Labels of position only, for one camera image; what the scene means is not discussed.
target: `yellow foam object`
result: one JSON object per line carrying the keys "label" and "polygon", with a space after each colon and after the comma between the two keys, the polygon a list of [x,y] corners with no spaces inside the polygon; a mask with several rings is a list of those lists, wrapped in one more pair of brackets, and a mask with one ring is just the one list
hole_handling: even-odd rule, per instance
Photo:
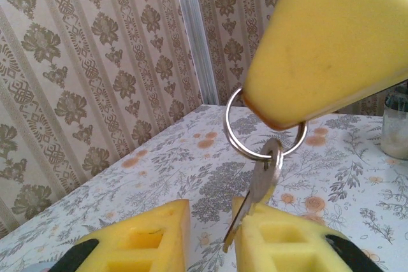
{"label": "yellow foam object", "polygon": [[83,237],[99,244],[76,272],[183,272],[189,236],[189,201],[172,201]]}
{"label": "yellow foam object", "polygon": [[[235,215],[244,199],[233,199]],[[257,204],[235,236],[238,272],[352,272],[324,236],[342,233]]]}
{"label": "yellow foam object", "polygon": [[408,0],[278,0],[243,99],[276,130],[408,79]]}

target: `floral tablecloth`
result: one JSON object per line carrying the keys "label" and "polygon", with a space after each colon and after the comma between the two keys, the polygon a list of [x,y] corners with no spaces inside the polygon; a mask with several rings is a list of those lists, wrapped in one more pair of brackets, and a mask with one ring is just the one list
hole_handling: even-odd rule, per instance
{"label": "floral tablecloth", "polygon": [[[55,261],[83,235],[178,198],[191,201],[189,271],[236,271],[222,239],[231,198],[245,194],[254,164],[227,142],[224,110],[200,106],[0,240],[0,271]],[[253,150],[272,136],[247,108],[233,108],[231,118]],[[275,135],[290,146],[295,134]],[[342,231],[385,271],[407,271],[408,162],[383,154],[380,134],[380,117],[313,120],[270,205]]]}

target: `metal key ring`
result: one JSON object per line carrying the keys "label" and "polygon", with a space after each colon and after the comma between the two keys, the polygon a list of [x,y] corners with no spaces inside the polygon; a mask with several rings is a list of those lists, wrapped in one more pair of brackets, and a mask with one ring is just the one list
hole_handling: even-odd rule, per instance
{"label": "metal key ring", "polygon": [[[242,94],[242,87],[237,89],[232,94],[226,106],[226,111],[225,111],[225,116],[224,116],[224,132],[227,136],[227,139],[229,143],[235,148],[235,150],[237,150],[239,153],[241,153],[245,157],[253,161],[270,161],[272,160],[271,155],[259,154],[259,153],[249,150],[238,140],[238,138],[234,135],[234,132],[232,131],[231,124],[230,124],[231,107],[232,107],[234,100],[241,94]],[[283,156],[287,156],[293,153],[297,148],[299,148],[300,145],[305,140],[306,135],[307,135],[307,122],[302,122],[301,124],[298,125],[298,134],[296,135],[293,146],[289,150],[283,152]]]}

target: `metal key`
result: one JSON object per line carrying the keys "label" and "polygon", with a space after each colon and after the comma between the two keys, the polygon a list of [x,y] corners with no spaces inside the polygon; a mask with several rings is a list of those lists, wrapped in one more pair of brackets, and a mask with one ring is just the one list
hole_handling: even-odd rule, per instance
{"label": "metal key", "polygon": [[262,147],[261,154],[270,154],[273,159],[268,162],[257,161],[255,163],[248,193],[224,238],[222,250],[225,253],[232,244],[242,219],[250,212],[252,204],[259,203],[270,188],[277,185],[279,176],[281,175],[283,163],[282,143],[276,138],[271,138]]}

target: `glass jar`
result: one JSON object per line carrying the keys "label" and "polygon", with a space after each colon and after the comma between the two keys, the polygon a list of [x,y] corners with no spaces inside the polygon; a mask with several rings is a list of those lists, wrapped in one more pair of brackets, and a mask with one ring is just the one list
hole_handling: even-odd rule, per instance
{"label": "glass jar", "polygon": [[408,87],[399,86],[387,95],[381,133],[381,150],[396,159],[408,160]]}

